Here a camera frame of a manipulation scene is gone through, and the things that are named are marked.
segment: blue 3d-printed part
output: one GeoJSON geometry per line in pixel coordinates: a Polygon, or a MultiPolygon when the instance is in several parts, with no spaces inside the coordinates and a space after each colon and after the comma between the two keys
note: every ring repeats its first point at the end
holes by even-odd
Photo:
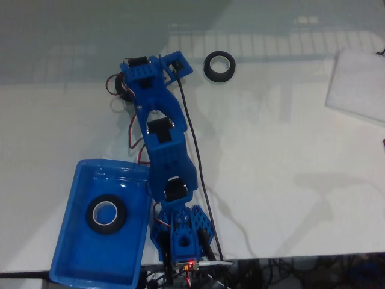
{"type": "Polygon", "coordinates": [[[155,223],[151,230],[151,240],[159,251],[160,261],[163,261],[161,240],[158,239],[161,232],[170,233],[171,260],[173,262],[200,259],[204,256],[202,245],[198,242],[197,231],[200,228],[206,231],[209,236],[209,243],[211,243],[214,233],[209,218],[200,206],[195,205],[191,209],[183,207],[178,211],[162,209],[158,217],[171,225],[171,228],[168,228],[160,223],[155,223]]]}
{"type": "Polygon", "coordinates": [[[149,187],[154,200],[160,202],[163,208],[184,206],[191,201],[193,191],[198,188],[197,171],[187,154],[184,135],[187,123],[178,100],[167,89],[167,86],[176,80],[175,74],[170,69],[176,61],[179,67],[182,67],[178,71],[180,78],[193,72],[180,51],[159,58],[151,56],[148,63],[134,67],[129,67],[127,63],[120,65],[126,85],[136,95],[133,103],[151,162],[149,187]],[[167,83],[163,70],[170,77],[167,83]],[[161,143],[156,134],[149,133],[147,120],[153,110],[159,110],[172,121],[173,126],[169,129],[171,139],[167,142],[161,143]],[[174,177],[183,179],[187,194],[183,198],[167,202],[165,187],[169,179],[174,177]]]}
{"type": "Polygon", "coordinates": [[[136,59],[128,64],[122,63],[120,68],[125,84],[135,93],[131,99],[151,163],[149,191],[154,200],[162,205],[159,219],[171,225],[168,228],[156,222],[151,230],[151,239],[159,251],[159,259],[163,259],[164,240],[169,242],[167,245],[170,247],[172,262],[199,259],[203,251],[197,231],[199,228],[204,229],[211,242],[212,226],[199,206],[192,209],[185,206],[193,198],[193,191],[198,188],[197,171],[187,154],[184,132],[188,127],[185,117],[177,99],[167,89],[169,84],[177,80],[177,76],[187,76],[193,69],[180,51],[164,57],[159,55],[159,58],[151,56],[149,59],[136,59]],[[167,82],[165,73],[170,77],[167,82]],[[169,136],[166,140],[161,140],[149,129],[149,114],[153,110],[162,112],[172,123],[167,128],[169,136]],[[186,195],[168,200],[166,188],[175,177],[183,180],[186,195]]]}

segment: blue plastic tray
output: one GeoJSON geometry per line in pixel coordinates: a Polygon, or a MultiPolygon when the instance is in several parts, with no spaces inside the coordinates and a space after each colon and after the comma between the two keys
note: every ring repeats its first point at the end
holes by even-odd
{"type": "Polygon", "coordinates": [[[53,281],[78,288],[136,287],[151,206],[148,172],[122,161],[78,163],[49,272],[53,281]],[[118,196],[127,208],[126,223],[110,235],[94,232],[85,219],[88,204],[102,194],[118,196]]]}

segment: blue robotic arm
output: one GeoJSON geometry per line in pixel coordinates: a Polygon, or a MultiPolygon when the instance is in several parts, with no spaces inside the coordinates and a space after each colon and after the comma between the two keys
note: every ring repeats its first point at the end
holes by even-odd
{"type": "Polygon", "coordinates": [[[124,84],[134,93],[131,101],[149,154],[149,191],[155,202],[162,205],[157,219],[163,223],[155,222],[151,228],[159,259],[167,263],[200,259],[207,255],[204,251],[207,252],[205,249],[214,234],[209,218],[199,206],[185,206],[198,188],[197,170],[187,154],[185,117],[177,99],[167,89],[193,69],[180,51],[164,57],[132,59],[120,68],[124,84]],[[164,72],[170,77],[167,82],[164,72]],[[153,110],[165,117],[149,120],[153,110]]]}

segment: white tabletop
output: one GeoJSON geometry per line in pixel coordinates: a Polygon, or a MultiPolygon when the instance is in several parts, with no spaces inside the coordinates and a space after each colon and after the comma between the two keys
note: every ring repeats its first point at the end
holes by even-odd
{"type": "Polygon", "coordinates": [[[336,51],[384,49],[382,0],[145,3],[2,5],[0,272],[50,268],[79,160],[136,158],[105,80],[176,50],[226,258],[384,251],[385,127],[325,107],[336,51]],[[216,50],[237,63],[225,84],[202,71],[216,50]]]}

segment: black tape roll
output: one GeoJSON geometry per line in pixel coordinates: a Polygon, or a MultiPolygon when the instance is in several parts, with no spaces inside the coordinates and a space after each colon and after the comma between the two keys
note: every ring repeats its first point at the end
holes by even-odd
{"type": "Polygon", "coordinates": [[[209,80],[214,82],[226,82],[234,75],[235,71],[235,60],[229,53],[224,51],[215,51],[211,52],[205,59],[203,65],[203,71],[209,80]],[[211,68],[211,60],[214,57],[221,56],[226,58],[229,61],[229,68],[225,72],[215,72],[211,68]]]}
{"type": "Polygon", "coordinates": [[[85,219],[89,227],[100,234],[112,234],[120,230],[124,225],[127,218],[127,209],[125,203],[117,196],[113,194],[103,194],[91,201],[88,205],[87,212],[85,214],[85,219]],[[116,215],[114,220],[108,224],[101,224],[96,221],[94,216],[95,208],[101,203],[112,203],[116,209],[116,215]]]}

